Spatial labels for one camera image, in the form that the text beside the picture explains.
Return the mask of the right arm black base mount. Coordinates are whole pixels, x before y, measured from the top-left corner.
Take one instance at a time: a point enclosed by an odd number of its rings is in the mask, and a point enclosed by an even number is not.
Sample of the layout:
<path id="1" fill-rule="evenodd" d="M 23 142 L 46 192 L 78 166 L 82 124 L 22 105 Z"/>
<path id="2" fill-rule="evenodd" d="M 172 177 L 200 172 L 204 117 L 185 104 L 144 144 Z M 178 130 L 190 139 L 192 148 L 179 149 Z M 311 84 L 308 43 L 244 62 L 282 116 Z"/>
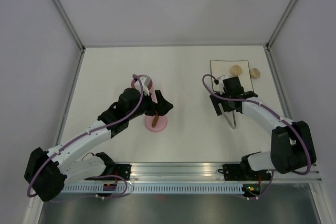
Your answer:
<path id="1" fill-rule="evenodd" d="M 217 172 L 223 175 L 226 182 L 244 181 L 246 179 L 239 164 L 224 164 Z"/>

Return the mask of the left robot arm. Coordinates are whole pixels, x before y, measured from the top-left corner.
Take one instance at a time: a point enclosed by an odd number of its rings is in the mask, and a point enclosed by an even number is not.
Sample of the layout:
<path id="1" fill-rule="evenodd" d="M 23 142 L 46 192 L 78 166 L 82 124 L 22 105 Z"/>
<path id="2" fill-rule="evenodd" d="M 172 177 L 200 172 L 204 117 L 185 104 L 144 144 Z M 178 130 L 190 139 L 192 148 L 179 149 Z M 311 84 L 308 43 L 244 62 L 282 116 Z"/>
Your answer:
<path id="1" fill-rule="evenodd" d="M 173 104 L 155 90 L 156 101 L 135 88 L 127 88 L 107 110 L 85 131 L 66 143 L 48 150 L 38 147 L 30 154 L 24 173 L 29 183 L 27 196 L 43 202 L 56 198 L 69 184 L 87 178 L 114 176 L 114 161 L 105 153 L 97 153 L 88 161 L 78 161 L 85 152 L 104 143 L 129 126 L 138 116 L 165 116 Z"/>

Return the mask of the metal tongs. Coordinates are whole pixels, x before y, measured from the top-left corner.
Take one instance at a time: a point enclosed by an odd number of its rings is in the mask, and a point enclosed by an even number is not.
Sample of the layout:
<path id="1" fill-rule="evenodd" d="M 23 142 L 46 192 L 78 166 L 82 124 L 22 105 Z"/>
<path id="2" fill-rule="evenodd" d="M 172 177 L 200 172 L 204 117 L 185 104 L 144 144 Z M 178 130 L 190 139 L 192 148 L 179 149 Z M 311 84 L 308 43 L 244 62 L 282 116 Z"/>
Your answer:
<path id="1" fill-rule="evenodd" d="M 228 123 L 229 127 L 232 130 L 235 130 L 236 127 L 237 127 L 235 111 L 224 112 L 223 116 L 224 116 L 226 122 Z"/>

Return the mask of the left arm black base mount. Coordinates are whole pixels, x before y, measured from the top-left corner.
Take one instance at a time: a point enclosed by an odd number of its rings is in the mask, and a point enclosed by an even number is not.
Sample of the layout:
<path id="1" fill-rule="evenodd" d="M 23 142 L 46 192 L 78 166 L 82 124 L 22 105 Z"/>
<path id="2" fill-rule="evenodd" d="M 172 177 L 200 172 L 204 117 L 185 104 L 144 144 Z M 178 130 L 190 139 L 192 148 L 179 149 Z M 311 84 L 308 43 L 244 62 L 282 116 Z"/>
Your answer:
<path id="1" fill-rule="evenodd" d="M 125 180 L 129 180 L 131 175 L 131 167 L 132 165 L 130 164 L 115 164 L 112 174 L 118 175 Z"/>

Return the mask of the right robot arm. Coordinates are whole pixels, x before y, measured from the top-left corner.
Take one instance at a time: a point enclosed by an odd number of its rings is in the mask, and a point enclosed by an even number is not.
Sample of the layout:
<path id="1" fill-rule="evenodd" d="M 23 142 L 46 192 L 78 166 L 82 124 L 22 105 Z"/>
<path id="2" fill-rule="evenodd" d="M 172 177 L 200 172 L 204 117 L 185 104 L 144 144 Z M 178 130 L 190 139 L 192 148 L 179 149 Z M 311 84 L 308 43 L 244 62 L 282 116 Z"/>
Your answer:
<path id="1" fill-rule="evenodd" d="M 283 117 L 266 105 L 253 91 L 245 91 L 238 77 L 212 77 L 219 87 L 209 87 L 209 97 L 217 115 L 238 112 L 254 120 L 270 135 L 270 149 L 245 155 L 239 172 L 245 179 L 254 178 L 259 171 L 277 171 L 280 174 L 308 175 L 317 157 L 309 125 Z"/>

